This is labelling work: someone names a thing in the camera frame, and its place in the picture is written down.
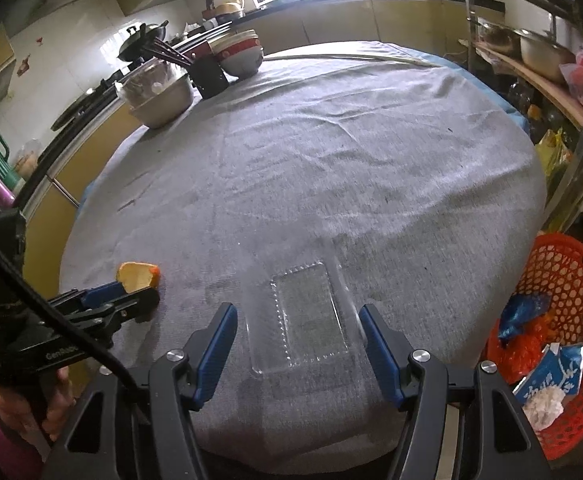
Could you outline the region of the person's left hand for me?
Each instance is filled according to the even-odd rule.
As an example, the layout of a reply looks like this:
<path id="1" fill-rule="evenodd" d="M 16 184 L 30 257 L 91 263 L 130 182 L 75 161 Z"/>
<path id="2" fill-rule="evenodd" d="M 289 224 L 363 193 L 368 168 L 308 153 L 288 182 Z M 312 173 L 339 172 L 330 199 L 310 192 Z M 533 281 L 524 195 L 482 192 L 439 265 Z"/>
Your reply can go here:
<path id="1" fill-rule="evenodd" d="M 0 419 L 25 439 L 30 439 L 36 431 L 41 431 L 52 441 L 56 441 L 75 405 L 68 367 L 56 371 L 54 388 L 42 422 L 36 421 L 30 404 L 23 396 L 10 388 L 0 386 Z"/>

